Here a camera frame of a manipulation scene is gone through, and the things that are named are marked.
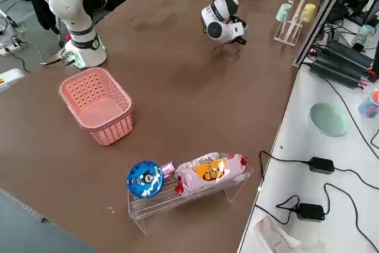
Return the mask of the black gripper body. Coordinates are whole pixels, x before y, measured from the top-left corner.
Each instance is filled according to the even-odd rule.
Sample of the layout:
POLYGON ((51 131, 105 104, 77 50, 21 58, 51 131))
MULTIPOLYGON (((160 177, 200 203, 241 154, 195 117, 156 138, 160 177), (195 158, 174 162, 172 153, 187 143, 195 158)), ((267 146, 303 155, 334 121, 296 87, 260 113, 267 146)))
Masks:
POLYGON ((238 16, 232 15, 227 20, 227 28, 229 32, 229 39, 226 43, 239 43, 245 45, 247 40, 245 39, 245 30, 247 29, 247 24, 245 21, 240 19, 238 16))

